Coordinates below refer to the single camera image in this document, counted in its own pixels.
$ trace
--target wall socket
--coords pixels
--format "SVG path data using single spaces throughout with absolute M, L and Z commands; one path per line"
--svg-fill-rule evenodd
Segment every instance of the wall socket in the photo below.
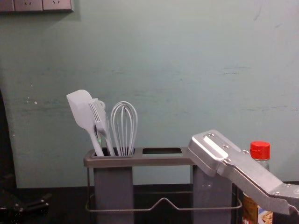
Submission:
M 0 13 L 13 12 L 14 0 L 0 0 Z
M 14 0 L 14 8 L 16 12 L 42 11 L 42 0 Z
M 43 10 L 73 11 L 72 0 L 43 0 Z

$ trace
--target metal utensil caddy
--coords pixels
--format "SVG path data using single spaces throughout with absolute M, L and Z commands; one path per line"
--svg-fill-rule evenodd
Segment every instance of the metal utensil caddy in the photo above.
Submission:
M 94 150 L 87 153 L 84 166 L 87 168 L 88 202 L 86 210 L 96 213 L 97 224 L 133 224 L 135 212 L 150 212 L 162 201 L 167 201 L 178 211 L 192 211 L 193 224 L 231 224 L 231 210 L 239 209 L 242 203 L 232 207 L 232 182 L 219 175 L 207 176 L 186 155 L 188 148 L 136 148 L 133 156 L 95 156 Z M 148 154 L 179 154 L 179 156 Z M 150 208 L 135 208 L 132 167 L 190 165 L 193 183 L 193 208 L 179 208 L 168 198 L 159 199 Z M 90 203 L 90 168 L 94 175 L 95 209 Z

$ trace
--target red bottle cap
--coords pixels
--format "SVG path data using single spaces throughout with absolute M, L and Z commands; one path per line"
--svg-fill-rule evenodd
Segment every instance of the red bottle cap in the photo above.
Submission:
M 265 141 L 253 141 L 250 144 L 250 155 L 255 160 L 270 159 L 270 143 Z

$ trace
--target bottle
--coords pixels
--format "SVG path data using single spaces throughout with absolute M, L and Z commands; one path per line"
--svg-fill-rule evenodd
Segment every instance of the bottle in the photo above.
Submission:
M 269 170 L 270 143 L 253 141 L 250 144 L 251 157 Z M 273 213 L 263 210 L 250 197 L 244 194 L 242 224 L 272 224 Z

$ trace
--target light blue wall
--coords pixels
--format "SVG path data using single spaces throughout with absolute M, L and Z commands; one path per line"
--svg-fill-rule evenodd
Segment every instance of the light blue wall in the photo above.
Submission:
M 72 14 L 0 16 L 18 186 L 85 185 L 92 144 L 65 97 L 78 89 L 109 111 L 131 102 L 137 146 L 216 129 L 245 149 L 269 141 L 272 172 L 299 180 L 298 33 L 297 0 L 80 0 Z M 143 169 L 135 183 L 170 174 L 189 180 L 187 168 Z

